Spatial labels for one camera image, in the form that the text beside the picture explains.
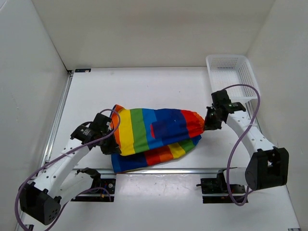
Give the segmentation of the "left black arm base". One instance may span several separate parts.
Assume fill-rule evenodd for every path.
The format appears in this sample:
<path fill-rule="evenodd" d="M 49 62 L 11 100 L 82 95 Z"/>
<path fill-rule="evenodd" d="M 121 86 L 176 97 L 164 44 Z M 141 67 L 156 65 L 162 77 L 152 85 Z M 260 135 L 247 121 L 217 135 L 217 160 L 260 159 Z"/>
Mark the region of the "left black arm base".
<path fill-rule="evenodd" d="M 89 175 L 92 185 L 89 190 L 71 199 L 71 202 L 114 202 L 115 178 L 102 178 L 97 170 L 88 167 L 77 170 L 77 174 L 79 173 Z"/>

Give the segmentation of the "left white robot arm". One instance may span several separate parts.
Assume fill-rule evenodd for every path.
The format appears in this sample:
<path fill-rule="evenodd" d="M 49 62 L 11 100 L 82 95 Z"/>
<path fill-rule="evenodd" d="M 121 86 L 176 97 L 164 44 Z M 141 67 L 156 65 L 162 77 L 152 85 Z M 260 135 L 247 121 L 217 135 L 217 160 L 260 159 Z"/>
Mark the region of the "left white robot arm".
<path fill-rule="evenodd" d="M 114 132 L 109 122 L 101 125 L 87 122 L 78 126 L 55 159 L 39 168 L 20 186 L 15 209 L 51 227 L 62 213 L 66 204 L 80 194 L 104 192 L 100 173 L 86 167 L 73 172 L 79 161 L 93 148 L 107 147 L 115 142 Z"/>

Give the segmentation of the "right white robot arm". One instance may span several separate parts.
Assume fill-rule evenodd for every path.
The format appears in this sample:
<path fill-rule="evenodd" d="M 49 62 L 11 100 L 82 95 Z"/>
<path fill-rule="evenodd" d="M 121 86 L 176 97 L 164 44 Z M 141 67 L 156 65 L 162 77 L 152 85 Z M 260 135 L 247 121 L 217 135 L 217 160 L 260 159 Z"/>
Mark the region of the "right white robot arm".
<path fill-rule="evenodd" d="M 253 191 L 284 186 L 288 178 L 289 153 L 268 141 L 253 126 L 249 114 L 241 103 L 228 103 L 207 108 L 205 130 L 221 129 L 225 122 L 240 138 L 250 156 L 247 167 L 221 169 L 217 174 L 216 187 L 228 192 L 234 184 L 247 186 Z"/>

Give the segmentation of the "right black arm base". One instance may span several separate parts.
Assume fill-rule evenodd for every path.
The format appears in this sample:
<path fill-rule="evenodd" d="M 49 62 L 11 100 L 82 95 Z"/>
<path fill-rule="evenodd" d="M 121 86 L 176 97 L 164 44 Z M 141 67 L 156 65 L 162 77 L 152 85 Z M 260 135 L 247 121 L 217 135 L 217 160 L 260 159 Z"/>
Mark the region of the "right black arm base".
<path fill-rule="evenodd" d="M 229 193 L 222 170 L 201 172 L 196 187 L 201 189 L 204 204 L 233 204 L 234 201 L 238 204 L 248 203 L 244 185 L 231 184 Z"/>

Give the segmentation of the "rainbow striped shorts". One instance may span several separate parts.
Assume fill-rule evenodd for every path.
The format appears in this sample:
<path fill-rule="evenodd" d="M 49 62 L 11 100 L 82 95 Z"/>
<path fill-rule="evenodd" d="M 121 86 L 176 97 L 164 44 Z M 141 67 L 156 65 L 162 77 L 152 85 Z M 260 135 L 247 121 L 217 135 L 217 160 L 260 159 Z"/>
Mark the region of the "rainbow striped shorts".
<path fill-rule="evenodd" d="M 180 109 L 126 109 L 116 104 L 111 113 L 118 126 L 120 152 L 111 155 L 113 171 L 145 168 L 182 158 L 193 150 L 204 132 L 204 119 Z"/>

